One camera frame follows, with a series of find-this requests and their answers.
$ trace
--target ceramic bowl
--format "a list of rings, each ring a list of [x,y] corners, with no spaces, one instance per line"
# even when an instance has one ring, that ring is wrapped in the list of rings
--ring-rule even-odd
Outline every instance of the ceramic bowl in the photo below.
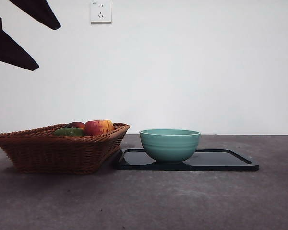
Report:
[[[140,131],[145,152],[158,163],[181,163],[190,158],[198,145],[200,132],[182,129]]]

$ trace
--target woven basket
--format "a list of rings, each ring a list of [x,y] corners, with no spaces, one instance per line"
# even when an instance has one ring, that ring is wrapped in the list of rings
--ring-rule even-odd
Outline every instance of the woven basket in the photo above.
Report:
[[[84,137],[57,137],[52,132],[66,124],[2,133],[0,147],[22,173],[90,174],[120,150],[129,125],[114,123],[114,130]]]

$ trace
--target white wall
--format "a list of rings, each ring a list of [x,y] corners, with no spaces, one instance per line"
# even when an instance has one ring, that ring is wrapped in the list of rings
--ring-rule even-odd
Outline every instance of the white wall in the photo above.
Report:
[[[0,132],[111,119],[203,134],[288,134],[288,0],[48,0],[62,27],[0,0],[3,28],[40,65],[0,62]]]

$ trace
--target concrete surface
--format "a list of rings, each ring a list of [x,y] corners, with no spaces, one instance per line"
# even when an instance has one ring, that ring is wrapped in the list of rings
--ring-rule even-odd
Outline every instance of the concrete surface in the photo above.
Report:
[[[140,147],[126,135],[122,148]],[[201,136],[255,172],[20,174],[0,149],[0,230],[288,230],[288,136]]]

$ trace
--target wall socket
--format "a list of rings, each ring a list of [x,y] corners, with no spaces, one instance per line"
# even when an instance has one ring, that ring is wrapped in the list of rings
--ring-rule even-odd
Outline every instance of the wall socket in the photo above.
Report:
[[[93,0],[91,23],[112,23],[111,0]]]

